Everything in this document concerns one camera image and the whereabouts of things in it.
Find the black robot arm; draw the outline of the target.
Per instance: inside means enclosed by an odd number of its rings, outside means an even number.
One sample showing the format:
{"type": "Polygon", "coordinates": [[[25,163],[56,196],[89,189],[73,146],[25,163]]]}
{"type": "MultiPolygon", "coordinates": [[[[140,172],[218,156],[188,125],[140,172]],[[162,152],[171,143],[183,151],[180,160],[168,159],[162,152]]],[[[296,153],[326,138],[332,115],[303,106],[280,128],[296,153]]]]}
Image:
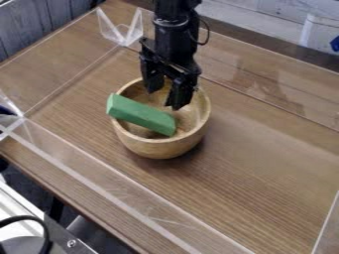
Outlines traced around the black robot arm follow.
{"type": "Polygon", "coordinates": [[[199,45],[200,18],[195,10],[202,0],[155,0],[155,38],[143,37],[140,72],[144,87],[154,93],[170,78],[172,86],[164,102],[174,110],[191,103],[202,69],[194,55],[199,45]]]}

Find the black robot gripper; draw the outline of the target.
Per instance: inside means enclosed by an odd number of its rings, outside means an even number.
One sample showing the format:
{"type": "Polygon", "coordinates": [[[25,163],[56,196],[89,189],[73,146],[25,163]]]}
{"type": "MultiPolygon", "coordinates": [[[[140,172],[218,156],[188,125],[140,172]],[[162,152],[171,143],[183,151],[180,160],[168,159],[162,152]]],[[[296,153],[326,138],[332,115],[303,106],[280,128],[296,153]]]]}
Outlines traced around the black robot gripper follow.
{"type": "Polygon", "coordinates": [[[166,106],[179,110],[191,103],[202,69],[195,62],[199,42],[199,18],[164,20],[155,17],[155,38],[140,39],[140,71],[144,87],[154,93],[171,83],[166,106]]]}

